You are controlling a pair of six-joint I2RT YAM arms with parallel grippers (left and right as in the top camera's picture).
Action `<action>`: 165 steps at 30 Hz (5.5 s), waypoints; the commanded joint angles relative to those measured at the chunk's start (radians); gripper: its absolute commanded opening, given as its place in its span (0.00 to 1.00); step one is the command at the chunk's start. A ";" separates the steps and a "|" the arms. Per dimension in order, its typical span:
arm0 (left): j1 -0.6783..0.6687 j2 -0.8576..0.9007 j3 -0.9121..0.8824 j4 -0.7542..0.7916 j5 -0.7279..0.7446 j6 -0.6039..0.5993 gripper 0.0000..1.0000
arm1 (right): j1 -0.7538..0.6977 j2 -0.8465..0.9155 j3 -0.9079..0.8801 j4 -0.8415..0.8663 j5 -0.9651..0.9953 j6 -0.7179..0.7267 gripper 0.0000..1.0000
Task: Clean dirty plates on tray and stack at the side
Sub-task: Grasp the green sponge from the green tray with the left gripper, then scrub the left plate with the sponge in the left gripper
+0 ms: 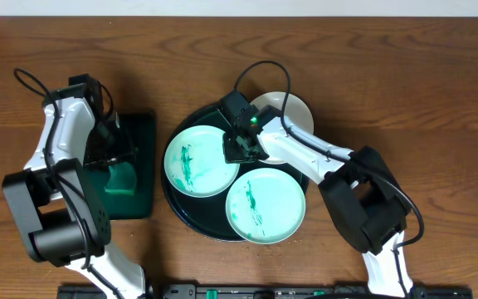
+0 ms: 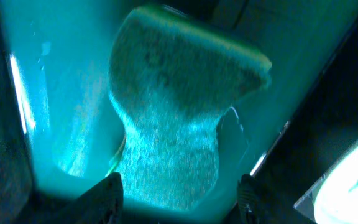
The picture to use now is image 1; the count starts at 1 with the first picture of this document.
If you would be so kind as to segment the green sponge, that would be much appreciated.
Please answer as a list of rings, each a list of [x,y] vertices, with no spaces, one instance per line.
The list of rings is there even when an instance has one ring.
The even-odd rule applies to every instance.
[[[135,194],[137,174],[130,162],[121,162],[109,166],[110,178],[105,185],[105,192],[113,195]]]

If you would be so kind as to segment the green stained plate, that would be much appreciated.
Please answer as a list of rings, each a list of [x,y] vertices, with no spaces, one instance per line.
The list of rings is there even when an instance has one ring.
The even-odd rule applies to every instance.
[[[225,160],[224,134],[215,126],[195,125],[173,137],[163,161],[174,189],[194,198],[207,198],[233,183],[240,165]]]
[[[251,243],[279,243],[292,236],[305,217],[305,193],[286,172],[251,170],[227,194],[226,216],[232,229]]]

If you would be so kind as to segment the white plate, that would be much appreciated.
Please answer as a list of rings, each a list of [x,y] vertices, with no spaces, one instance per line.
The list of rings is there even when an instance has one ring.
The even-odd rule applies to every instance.
[[[267,92],[258,96],[251,102],[258,110],[261,110],[267,105],[274,106],[280,110],[283,104],[285,93],[283,91]],[[314,120],[309,107],[299,98],[293,94],[289,94],[288,101],[285,106],[285,116],[290,118],[290,122],[298,125],[302,130],[313,134]]]

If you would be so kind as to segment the green stained plate front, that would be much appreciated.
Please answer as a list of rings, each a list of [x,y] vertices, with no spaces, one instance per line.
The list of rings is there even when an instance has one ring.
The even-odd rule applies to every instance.
[[[305,217],[305,193],[286,172],[251,170],[227,194],[226,216],[232,229],[251,243],[279,243],[292,236]]]

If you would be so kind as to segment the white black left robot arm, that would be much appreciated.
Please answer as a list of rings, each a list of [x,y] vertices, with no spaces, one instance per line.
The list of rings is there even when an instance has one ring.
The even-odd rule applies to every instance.
[[[2,191],[33,261],[78,272],[108,298],[142,298],[144,270],[112,241],[110,217],[84,168],[101,104],[92,83],[46,96],[37,148],[22,171],[4,177]]]

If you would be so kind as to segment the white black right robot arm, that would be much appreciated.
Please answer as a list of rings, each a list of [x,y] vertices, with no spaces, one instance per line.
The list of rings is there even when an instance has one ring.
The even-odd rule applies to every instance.
[[[231,131],[224,137],[227,161],[276,158],[313,180],[341,237],[363,254],[368,289],[383,297],[407,298],[413,288],[403,249],[406,217],[422,219],[381,155],[368,146],[353,151],[303,130],[274,106],[222,108]]]

